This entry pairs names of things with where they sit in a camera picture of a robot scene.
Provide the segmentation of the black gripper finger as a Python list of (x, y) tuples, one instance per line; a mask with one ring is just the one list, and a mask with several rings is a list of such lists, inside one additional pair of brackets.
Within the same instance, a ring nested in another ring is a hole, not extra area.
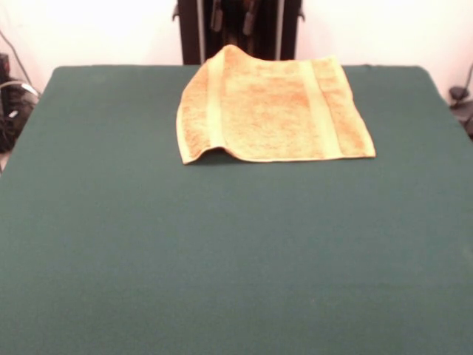
[(213, 0), (212, 1), (212, 12), (211, 12), (211, 29), (212, 30), (221, 30), (222, 29), (222, 1)]
[(254, 22), (256, 18), (257, 1), (256, 0), (244, 1), (243, 7), (245, 10), (245, 17), (243, 21), (242, 32), (245, 36), (250, 36), (253, 32)]

